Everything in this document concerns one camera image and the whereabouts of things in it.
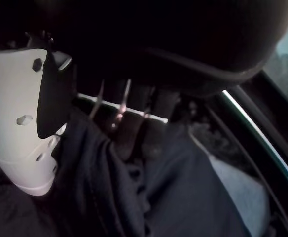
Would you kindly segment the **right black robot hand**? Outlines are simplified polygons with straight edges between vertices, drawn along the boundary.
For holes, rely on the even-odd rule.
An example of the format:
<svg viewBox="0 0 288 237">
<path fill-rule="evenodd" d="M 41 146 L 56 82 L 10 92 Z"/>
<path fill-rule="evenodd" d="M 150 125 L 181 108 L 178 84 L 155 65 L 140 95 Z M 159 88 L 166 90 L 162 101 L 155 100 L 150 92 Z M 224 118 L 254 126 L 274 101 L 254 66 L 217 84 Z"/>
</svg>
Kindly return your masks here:
<svg viewBox="0 0 288 237">
<path fill-rule="evenodd" d="M 0 168 L 42 196 L 76 85 L 209 95 L 255 75 L 287 29 L 288 0 L 0 0 Z"/>
</svg>

